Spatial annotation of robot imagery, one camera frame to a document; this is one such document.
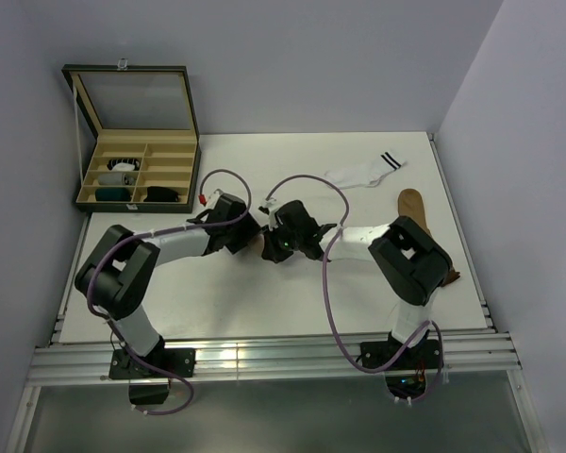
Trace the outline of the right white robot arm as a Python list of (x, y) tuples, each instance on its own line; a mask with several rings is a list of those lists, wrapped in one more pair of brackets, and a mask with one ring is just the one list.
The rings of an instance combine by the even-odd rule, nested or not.
[(374, 262), (400, 299), (391, 330), (391, 361), (408, 368), (422, 356), (420, 342), (428, 331), (432, 300), (453, 264), (415, 221), (400, 216), (381, 226), (320, 225), (299, 200), (263, 202), (258, 209), (269, 217), (263, 228), (265, 260), (280, 263), (299, 252), (325, 263)]

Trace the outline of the black compartment storage box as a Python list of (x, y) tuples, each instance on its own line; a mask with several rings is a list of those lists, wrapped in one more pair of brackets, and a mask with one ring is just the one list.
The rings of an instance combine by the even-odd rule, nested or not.
[[(94, 145), (80, 159), (75, 205), (82, 211), (189, 213), (193, 208), (201, 160), (199, 127), (191, 83), (184, 66), (66, 64), (61, 72), (74, 98), (75, 125), (87, 126)], [(136, 158), (135, 186), (100, 186), (110, 159)], [(174, 189), (177, 203), (145, 203), (150, 186)], [(97, 202), (102, 187), (124, 187), (128, 202)]]

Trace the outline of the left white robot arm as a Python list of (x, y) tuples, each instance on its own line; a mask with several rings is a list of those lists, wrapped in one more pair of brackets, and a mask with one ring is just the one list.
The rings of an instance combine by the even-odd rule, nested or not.
[(95, 314), (115, 326), (133, 352), (131, 366), (153, 377), (165, 364), (165, 342), (142, 307), (157, 267), (226, 249), (236, 254), (260, 233), (239, 197), (222, 193), (209, 208), (182, 224), (153, 233), (110, 226), (75, 276), (75, 288)]

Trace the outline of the beige reindeer sock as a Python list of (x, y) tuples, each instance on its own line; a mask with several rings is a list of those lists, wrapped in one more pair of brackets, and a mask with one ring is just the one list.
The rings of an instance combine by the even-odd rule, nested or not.
[(264, 237), (259, 234), (249, 243), (250, 250), (260, 256), (264, 250)]

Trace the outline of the dark green rolled sock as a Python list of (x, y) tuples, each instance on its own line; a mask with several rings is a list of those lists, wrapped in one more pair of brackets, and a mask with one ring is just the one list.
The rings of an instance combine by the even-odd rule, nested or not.
[(128, 202), (131, 200), (131, 193), (124, 187), (102, 187), (95, 191), (97, 202)]

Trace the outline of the grey rolled sock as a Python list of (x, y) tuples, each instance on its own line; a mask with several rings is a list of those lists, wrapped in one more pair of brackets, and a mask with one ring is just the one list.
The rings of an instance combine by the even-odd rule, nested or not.
[(109, 172), (97, 177), (100, 186), (135, 186), (136, 178), (126, 172)]

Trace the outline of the black white rolled sock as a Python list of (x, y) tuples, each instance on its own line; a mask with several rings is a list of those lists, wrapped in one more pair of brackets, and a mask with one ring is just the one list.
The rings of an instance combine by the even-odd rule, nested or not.
[(131, 157), (110, 159), (107, 168), (114, 172), (137, 172), (141, 168), (141, 162)]

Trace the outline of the brown sock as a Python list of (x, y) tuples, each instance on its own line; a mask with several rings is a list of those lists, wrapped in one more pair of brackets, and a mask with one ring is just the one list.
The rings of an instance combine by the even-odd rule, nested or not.
[[(434, 239), (426, 221), (424, 200), (419, 191), (412, 188), (402, 190), (397, 197), (397, 212), (399, 216), (411, 218), (428, 236)], [(446, 287), (460, 277), (461, 273), (452, 265), (441, 286)]]

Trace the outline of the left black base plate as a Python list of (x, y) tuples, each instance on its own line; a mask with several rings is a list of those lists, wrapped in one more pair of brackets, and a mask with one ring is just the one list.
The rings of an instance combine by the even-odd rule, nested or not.
[[(119, 348), (113, 347), (108, 379), (129, 381), (128, 400), (133, 410), (154, 416), (170, 415), (188, 408), (194, 399), (189, 378), (195, 364), (195, 348), (168, 348), (162, 338), (145, 357), (120, 342)], [(162, 409), (175, 381), (187, 388), (186, 400), (178, 407)]]

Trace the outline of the white striped sock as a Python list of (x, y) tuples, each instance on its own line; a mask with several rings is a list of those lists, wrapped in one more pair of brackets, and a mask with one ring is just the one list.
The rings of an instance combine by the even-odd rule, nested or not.
[(325, 172), (324, 178), (340, 189), (376, 187), (388, 175), (400, 170), (407, 160), (394, 151), (381, 152), (360, 164)]

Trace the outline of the aluminium mounting rail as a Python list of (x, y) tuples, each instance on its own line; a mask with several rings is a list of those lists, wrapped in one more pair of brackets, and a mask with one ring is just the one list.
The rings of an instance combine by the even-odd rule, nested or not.
[[(366, 375), (342, 355), (330, 336), (261, 340), (169, 342), (196, 352), (191, 382), (347, 378)], [(514, 371), (522, 368), (507, 333), (446, 334), (444, 365), (449, 373)], [(56, 344), (33, 354), (29, 387), (111, 384), (108, 343)]]

